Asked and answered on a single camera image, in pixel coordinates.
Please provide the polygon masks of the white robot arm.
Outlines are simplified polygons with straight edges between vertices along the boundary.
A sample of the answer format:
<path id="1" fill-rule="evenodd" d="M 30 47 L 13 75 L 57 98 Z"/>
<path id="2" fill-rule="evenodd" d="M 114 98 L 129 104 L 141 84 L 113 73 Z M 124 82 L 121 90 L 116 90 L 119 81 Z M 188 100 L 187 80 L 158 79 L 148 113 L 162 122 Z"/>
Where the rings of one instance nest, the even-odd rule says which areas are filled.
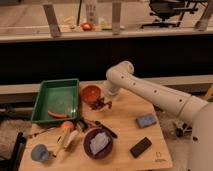
<path id="1" fill-rule="evenodd" d="M 113 98 L 123 88 L 177 116 L 192 128 L 187 171 L 213 171 L 213 102 L 137 78 L 133 73 L 129 61 L 109 68 L 104 93 Z"/>

